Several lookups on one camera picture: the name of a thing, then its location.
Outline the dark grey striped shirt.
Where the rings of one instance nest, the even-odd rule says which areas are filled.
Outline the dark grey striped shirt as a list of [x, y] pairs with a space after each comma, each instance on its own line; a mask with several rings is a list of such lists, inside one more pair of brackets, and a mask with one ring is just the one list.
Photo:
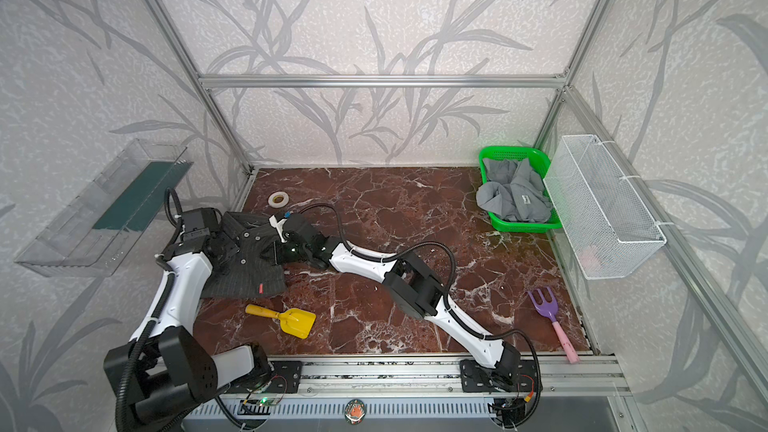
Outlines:
[[225, 267], [213, 267], [202, 298], [259, 299], [281, 295], [287, 288], [284, 268], [266, 261], [266, 247], [278, 238], [266, 216], [226, 212], [221, 231], [236, 240], [239, 254]]

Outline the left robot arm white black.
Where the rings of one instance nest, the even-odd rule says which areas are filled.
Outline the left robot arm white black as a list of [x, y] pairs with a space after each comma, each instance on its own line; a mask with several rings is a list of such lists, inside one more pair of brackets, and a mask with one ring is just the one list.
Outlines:
[[185, 211], [172, 188], [164, 193], [164, 209], [174, 233], [155, 257], [163, 271], [160, 287], [142, 324], [125, 345], [107, 353], [103, 365], [120, 431], [168, 431], [227, 385], [270, 371], [257, 348], [211, 356], [193, 337], [202, 290], [238, 247], [216, 209]]

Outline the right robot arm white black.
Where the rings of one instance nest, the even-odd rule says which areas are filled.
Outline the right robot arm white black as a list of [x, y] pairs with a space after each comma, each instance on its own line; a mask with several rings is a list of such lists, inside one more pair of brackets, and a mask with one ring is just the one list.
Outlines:
[[[368, 250], [350, 243], [336, 214], [338, 234], [326, 236], [304, 214], [316, 206], [281, 217], [272, 215], [268, 223], [276, 241], [266, 259], [276, 264], [304, 262], [321, 270], [332, 269], [371, 280], [387, 290], [407, 316], [435, 324], [470, 353], [493, 389], [513, 391], [518, 387], [524, 364], [520, 351], [507, 337], [526, 335], [519, 329], [493, 334], [464, 312], [450, 295], [457, 278], [455, 255], [445, 244], [424, 241], [397, 253]], [[417, 251], [433, 247], [448, 258], [449, 277], [442, 282]]]

